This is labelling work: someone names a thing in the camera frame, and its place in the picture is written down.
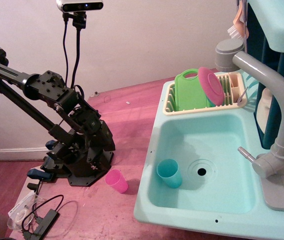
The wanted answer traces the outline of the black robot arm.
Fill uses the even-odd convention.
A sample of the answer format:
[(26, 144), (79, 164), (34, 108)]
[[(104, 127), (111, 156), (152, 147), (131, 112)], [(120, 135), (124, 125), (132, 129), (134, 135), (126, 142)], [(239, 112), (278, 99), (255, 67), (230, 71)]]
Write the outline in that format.
[[(88, 187), (111, 169), (115, 151), (112, 133), (97, 110), (62, 77), (52, 71), (27, 74), (8, 67), (0, 48), (0, 93), (42, 125), (53, 137), (37, 177), (66, 178), (71, 186)], [(30, 101), (44, 101), (70, 126), (64, 130), (33, 107)]]

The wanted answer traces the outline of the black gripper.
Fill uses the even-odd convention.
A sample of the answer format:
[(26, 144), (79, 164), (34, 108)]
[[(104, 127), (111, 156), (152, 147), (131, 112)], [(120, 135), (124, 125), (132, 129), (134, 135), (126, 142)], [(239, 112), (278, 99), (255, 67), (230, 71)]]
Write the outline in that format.
[(85, 148), (102, 148), (105, 151), (114, 151), (115, 143), (112, 132), (104, 120), (89, 117), (82, 125), (84, 130)]

